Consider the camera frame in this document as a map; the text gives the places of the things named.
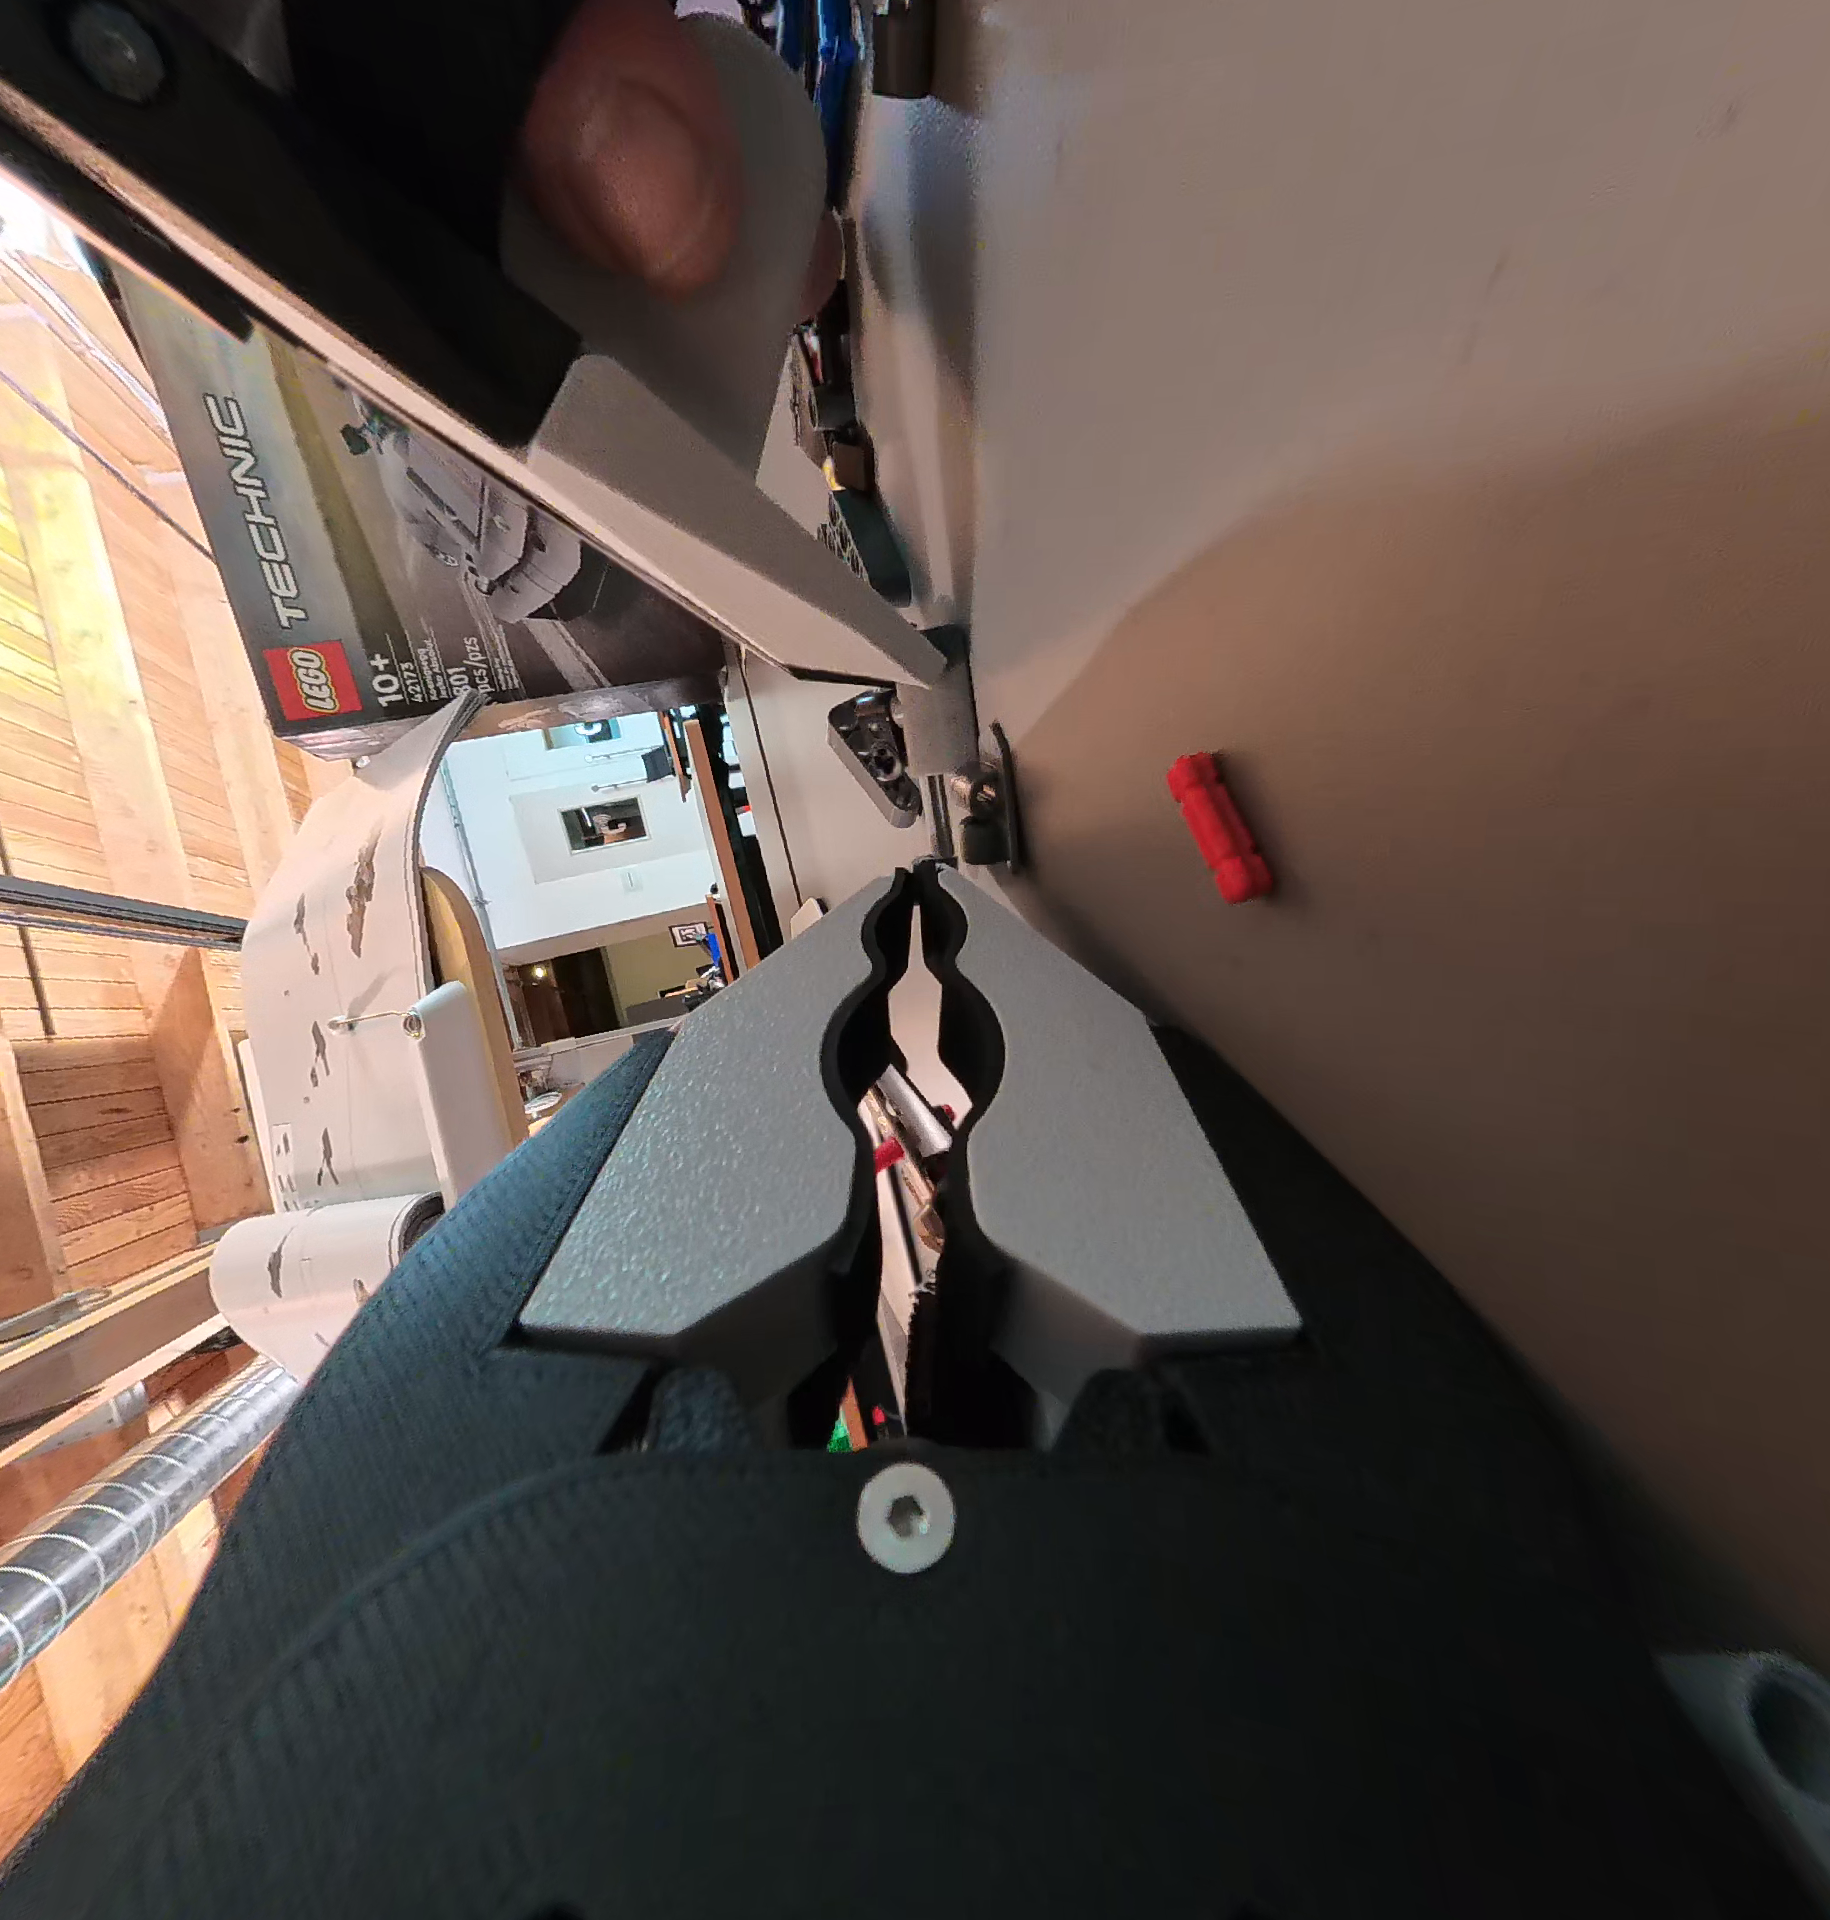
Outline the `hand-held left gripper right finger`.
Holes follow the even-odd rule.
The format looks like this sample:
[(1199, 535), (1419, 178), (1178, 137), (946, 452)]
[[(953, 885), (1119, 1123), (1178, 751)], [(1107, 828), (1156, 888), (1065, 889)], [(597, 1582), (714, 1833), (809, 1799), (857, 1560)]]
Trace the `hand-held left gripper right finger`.
[(986, 889), (916, 875), (937, 1044), (973, 1107), (944, 1173), (918, 1428), (1047, 1440), (1098, 1375), (1301, 1338), (1151, 1019)]

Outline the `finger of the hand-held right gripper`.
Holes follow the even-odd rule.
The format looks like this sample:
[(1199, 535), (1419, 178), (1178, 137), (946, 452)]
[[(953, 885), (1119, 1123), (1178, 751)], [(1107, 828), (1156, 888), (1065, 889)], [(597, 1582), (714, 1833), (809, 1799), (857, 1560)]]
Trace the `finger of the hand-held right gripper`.
[(910, 765), (975, 756), (969, 668), (621, 361), (573, 361), (526, 485), (762, 660), (895, 685)]

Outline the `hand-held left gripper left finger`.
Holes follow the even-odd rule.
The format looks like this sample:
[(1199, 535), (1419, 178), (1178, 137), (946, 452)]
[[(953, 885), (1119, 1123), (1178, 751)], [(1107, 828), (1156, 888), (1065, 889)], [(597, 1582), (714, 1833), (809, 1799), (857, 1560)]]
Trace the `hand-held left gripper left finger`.
[(877, 1316), (864, 1094), (903, 1054), (912, 940), (886, 875), (691, 1014), (520, 1311), (520, 1333), (729, 1377), (759, 1430), (825, 1448)]

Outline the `pile of small lego pieces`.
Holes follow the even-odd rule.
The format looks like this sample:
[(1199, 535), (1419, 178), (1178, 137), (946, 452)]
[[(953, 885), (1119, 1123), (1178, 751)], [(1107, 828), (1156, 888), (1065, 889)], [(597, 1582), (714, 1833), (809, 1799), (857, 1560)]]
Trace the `pile of small lego pieces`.
[(937, 15), (937, 4), (759, 6), (771, 50), (813, 108), (825, 159), (825, 209), (838, 229), (835, 287), (790, 337), (790, 429), (828, 490), (818, 537), (895, 611), (916, 611), (922, 596), (881, 496), (877, 444), (857, 399), (864, 240), (851, 206), (864, 100), (918, 103), (932, 97)]

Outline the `dark grey lego wedge piece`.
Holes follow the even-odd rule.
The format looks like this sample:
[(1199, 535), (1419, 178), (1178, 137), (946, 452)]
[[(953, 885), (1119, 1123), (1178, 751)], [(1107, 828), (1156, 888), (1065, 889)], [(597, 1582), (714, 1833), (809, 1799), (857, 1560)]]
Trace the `dark grey lego wedge piece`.
[(955, 861), (1021, 878), (1027, 844), (1011, 740), (999, 722), (991, 722), (983, 733), (979, 754), (949, 776)]

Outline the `black lego set box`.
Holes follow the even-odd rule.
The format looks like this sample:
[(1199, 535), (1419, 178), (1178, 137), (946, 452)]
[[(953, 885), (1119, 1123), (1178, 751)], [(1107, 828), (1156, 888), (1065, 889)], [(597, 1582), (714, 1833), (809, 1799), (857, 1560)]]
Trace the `black lego set box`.
[(110, 282), (279, 736), (357, 759), (469, 695), (481, 733), (719, 696), (719, 632), (569, 522), (311, 350)]

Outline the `red lego pin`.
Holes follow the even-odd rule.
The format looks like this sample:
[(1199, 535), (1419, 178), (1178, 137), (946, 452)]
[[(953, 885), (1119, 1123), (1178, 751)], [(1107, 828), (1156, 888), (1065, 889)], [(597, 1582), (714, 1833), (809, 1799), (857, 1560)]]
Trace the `red lego pin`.
[(1175, 795), (1221, 899), (1230, 904), (1269, 899), (1278, 889), (1272, 872), (1250, 822), (1241, 818), (1218, 756), (1178, 756), (1167, 768), (1167, 794)]

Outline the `person's right hand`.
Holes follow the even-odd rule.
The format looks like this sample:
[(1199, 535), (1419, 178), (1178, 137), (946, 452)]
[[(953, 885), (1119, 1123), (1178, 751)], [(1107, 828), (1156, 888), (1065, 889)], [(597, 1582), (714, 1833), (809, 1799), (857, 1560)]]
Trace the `person's right hand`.
[(719, 15), (573, 4), (517, 133), (520, 196), (645, 302), (778, 333), (845, 271), (823, 150), (786, 63)]

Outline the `tan wooden stand board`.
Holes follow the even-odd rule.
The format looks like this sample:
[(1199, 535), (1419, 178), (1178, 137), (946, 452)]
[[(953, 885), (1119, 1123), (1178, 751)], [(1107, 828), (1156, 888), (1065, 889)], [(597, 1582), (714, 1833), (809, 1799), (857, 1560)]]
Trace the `tan wooden stand board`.
[(494, 1090), (501, 1144), (509, 1151), (531, 1139), (526, 1101), (520, 1092), (520, 1067), (514, 1044), (514, 1019), (509, 1008), (501, 962), (494, 957), (484, 919), (466, 889), (439, 868), (417, 872), (429, 967), (439, 987), (463, 983), (477, 1008), (486, 1067)]

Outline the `white instruction booklet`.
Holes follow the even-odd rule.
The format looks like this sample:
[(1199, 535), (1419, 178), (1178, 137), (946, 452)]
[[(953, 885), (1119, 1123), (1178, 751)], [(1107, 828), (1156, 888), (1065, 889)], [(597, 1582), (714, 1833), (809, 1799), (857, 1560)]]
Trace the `white instruction booklet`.
[(271, 1211), (210, 1256), (218, 1314), (308, 1377), (405, 1249), (457, 1198), (434, 1120), (425, 999), (429, 781), (463, 695), (316, 802), (241, 947), (245, 1090)]

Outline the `black metal bar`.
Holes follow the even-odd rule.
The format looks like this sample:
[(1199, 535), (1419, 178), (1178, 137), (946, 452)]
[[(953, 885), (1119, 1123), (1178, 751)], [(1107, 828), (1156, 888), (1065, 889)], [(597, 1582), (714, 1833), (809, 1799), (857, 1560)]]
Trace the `black metal bar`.
[(0, 924), (187, 948), (241, 948), (245, 940), (245, 921), (234, 915), (11, 875), (0, 875)]

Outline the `silver ventilation duct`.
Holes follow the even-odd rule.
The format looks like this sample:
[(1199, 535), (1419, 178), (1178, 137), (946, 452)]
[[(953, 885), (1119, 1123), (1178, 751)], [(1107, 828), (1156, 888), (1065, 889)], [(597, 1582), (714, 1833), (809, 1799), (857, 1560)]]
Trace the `silver ventilation duct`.
[(300, 1392), (279, 1360), (255, 1360), (0, 1545), (0, 1694), (279, 1430)]

